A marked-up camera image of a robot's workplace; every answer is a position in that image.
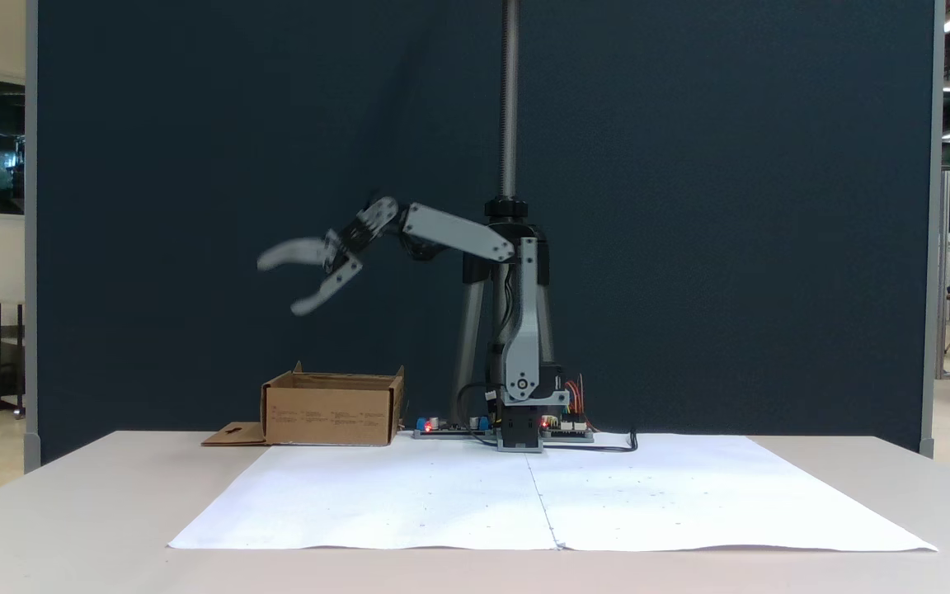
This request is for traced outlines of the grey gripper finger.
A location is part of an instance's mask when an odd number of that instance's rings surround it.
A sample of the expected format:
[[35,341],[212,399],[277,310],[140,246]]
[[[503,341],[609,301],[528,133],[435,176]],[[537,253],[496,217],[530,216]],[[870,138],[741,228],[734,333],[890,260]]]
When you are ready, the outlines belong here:
[[343,286],[352,281],[362,270],[363,266],[359,260],[353,256],[346,256],[339,266],[335,266],[332,271],[329,271],[327,278],[320,284],[316,293],[295,300],[290,305],[291,313],[295,316],[306,316],[316,311],[336,293],[339,293]]
[[331,244],[324,238],[291,239],[267,249],[257,258],[257,270],[270,271],[284,264],[324,266],[331,259]]

